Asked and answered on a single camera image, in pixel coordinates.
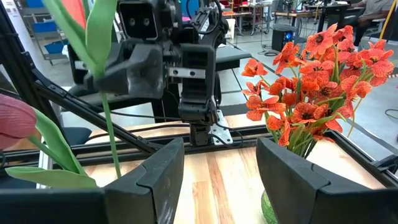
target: shelf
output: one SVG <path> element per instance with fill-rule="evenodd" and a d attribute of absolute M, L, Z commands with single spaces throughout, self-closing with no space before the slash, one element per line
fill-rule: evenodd
<path fill-rule="evenodd" d="M 66 55 L 63 55 L 61 53 L 59 53 L 59 54 L 45 54 L 43 56 L 44 56 L 44 59 L 46 59 L 46 60 L 56 60 L 56 59 L 67 59 L 68 58 Z"/>
<path fill-rule="evenodd" d="M 35 36 L 38 38 L 48 38 L 48 37 L 60 37 L 58 31 L 51 31 L 51 32 L 37 32 Z"/>
<path fill-rule="evenodd" d="M 46 8 L 28 8 L 25 7 L 22 9 L 22 13 L 24 15 L 31 15 L 31 14 L 48 14 L 50 15 L 49 11 Z"/>

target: gray floor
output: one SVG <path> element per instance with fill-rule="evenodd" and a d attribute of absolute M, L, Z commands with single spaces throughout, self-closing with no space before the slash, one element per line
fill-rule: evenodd
<path fill-rule="evenodd" d="M 19 37 L 25 47 L 34 59 L 34 62 L 39 68 L 39 70 L 51 81 L 57 83 L 58 85 L 69 87 L 73 85 L 73 80 L 70 72 L 70 67 L 67 60 L 54 61 L 54 66 L 51 66 L 48 61 L 42 59 L 41 54 L 38 51 L 37 46 L 32 42 L 30 37 L 27 35 L 27 31 L 22 25 L 21 18 L 19 16 L 11 16 L 14 27 L 19 33 Z M 309 22 L 306 26 L 308 29 L 303 29 L 301 36 L 306 36 L 314 33 L 317 27 L 313 22 Z M 276 66 L 272 65 L 273 57 L 266 57 L 264 55 L 258 54 L 262 52 L 261 43 L 270 46 L 272 30 L 269 34 L 261 35 L 260 32 L 256 32 L 253 36 L 249 35 L 249 32 L 244 32 L 244 37 L 237 37 L 230 42 L 240 48 L 250 52 L 252 56 L 262 63 L 267 65 L 271 70 L 275 70 Z M 396 49 L 396 45 L 388 45 L 387 49 Z M 393 56 L 393 60 L 398 59 L 398 54 Z M 238 105 L 246 102 L 244 95 L 241 94 L 241 87 L 246 88 L 246 81 L 256 82 L 258 78 L 248 78 L 242 77 L 240 73 L 243 70 L 243 66 L 247 60 L 241 61 L 241 67 L 234 69 L 234 73 L 231 70 L 220 72 L 221 78 L 221 91 L 223 93 L 222 105 Z M 271 70 L 266 76 L 269 82 L 273 82 L 277 79 Z M 286 77 L 292 77 L 292 72 L 286 70 L 283 72 Z M 385 114 L 385 110 L 392 108 L 398 109 L 398 94 L 397 94 L 398 78 L 390 78 L 389 81 L 378 88 L 373 89 L 373 91 L 366 97 L 362 105 L 356 112 L 356 123 L 358 126 L 354 130 L 350 139 L 357 144 L 359 147 L 363 148 L 370 156 L 375 159 L 382 159 L 390 154 L 392 151 L 396 151 L 398 147 L 397 134 L 398 134 L 398 124 L 391 121 Z M 118 110 L 123 113 L 131 114 L 145 114 L 151 115 L 150 104 L 133 106 L 129 108 L 124 108 Z M 118 115 L 112 115 L 113 121 L 121 126 L 134 126 L 137 124 L 150 124 L 154 123 L 153 119 L 140 119 L 140 118 L 130 118 Z M 77 117 L 71 112 L 63 113 L 63 120 L 65 126 L 82 126 L 90 129 L 98 129 L 89 122 Z M 344 127 L 344 134 L 349 130 L 350 125 L 347 123 L 342 123 Z"/>

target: desk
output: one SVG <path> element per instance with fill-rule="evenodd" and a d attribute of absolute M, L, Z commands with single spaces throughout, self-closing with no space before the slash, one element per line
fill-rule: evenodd
<path fill-rule="evenodd" d="M 260 8 L 260 25 L 261 25 L 261 31 L 263 29 L 262 27 L 262 13 L 263 13 L 263 8 L 268 7 L 268 12 L 267 12 L 267 30 L 266 34 L 269 32 L 269 23 L 271 22 L 271 4 L 256 4 L 256 5 L 245 5 L 245 6 L 239 6 L 241 9 L 252 9 L 252 16 L 253 16 L 253 27 L 250 35 L 253 35 L 255 30 L 256 30 L 256 16 L 257 16 L 257 8 Z"/>
<path fill-rule="evenodd" d="M 223 17 L 238 17 L 239 18 L 239 22 L 238 22 L 238 34 L 240 36 L 243 36 L 242 34 L 242 23 L 243 23 L 243 17 L 247 16 L 247 15 L 251 15 L 250 12 L 234 12 L 233 14 L 229 14 L 229 15 L 223 15 Z"/>
<path fill-rule="evenodd" d="M 226 120 L 233 128 L 264 124 L 264 121 L 248 120 L 245 114 L 227 116 Z M 136 134 L 152 137 L 188 131 L 189 128 L 167 128 Z M 93 135 L 101 133 L 104 131 L 94 131 Z M 89 143 L 107 140 L 108 137 L 102 137 Z M 308 160 L 371 189 L 384 188 L 344 150 L 328 141 L 318 142 Z M 133 170 L 141 162 L 122 162 L 122 174 Z M 88 166 L 85 170 L 100 186 L 116 178 L 112 164 Z M 263 191 L 254 147 L 187 155 L 174 223 L 265 223 L 260 199 Z"/>

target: pink flower bud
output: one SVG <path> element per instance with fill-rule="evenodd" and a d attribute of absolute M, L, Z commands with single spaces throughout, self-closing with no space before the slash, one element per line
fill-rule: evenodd
<path fill-rule="evenodd" d="M 0 94 L 0 150 L 35 131 L 35 111 L 25 102 Z"/>

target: wooden table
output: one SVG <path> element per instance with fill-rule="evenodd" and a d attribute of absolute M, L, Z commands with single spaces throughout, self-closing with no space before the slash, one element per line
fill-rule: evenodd
<path fill-rule="evenodd" d="M 245 114 L 227 116 L 226 120 L 234 128 L 264 124 L 248 120 Z M 153 137 L 187 132 L 189 128 L 167 128 L 136 134 Z M 93 135 L 101 133 L 104 131 L 94 131 Z M 102 137 L 89 143 L 107 140 L 108 137 Z M 308 160 L 371 189 L 384 188 L 344 150 L 328 141 L 318 142 Z M 122 173 L 133 170 L 141 162 L 121 163 Z M 113 164 L 89 166 L 85 170 L 99 186 L 116 179 Z M 187 155 L 175 223 L 266 223 L 261 212 L 263 191 L 253 147 Z"/>
<path fill-rule="evenodd" d="M 243 6 L 239 6 L 241 9 L 252 9 L 252 16 L 253 16 L 253 27 L 252 27 L 252 31 L 250 33 L 250 35 L 253 35 L 255 30 L 256 30 L 256 16 L 257 16 L 257 8 L 260 8 L 260 25 L 261 25 L 261 31 L 263 29 L 262 27 L 262 13 L 263 13 L 263 8 L 264 7 L 268 7 L 268 11 L 267 11 L 267 30 L 266 30 L 266 34 L 268 34 L 269 32 L 269 24 L 271 22 L 271 4 L 255 4 L 255 5 L 243 5 Z"/>

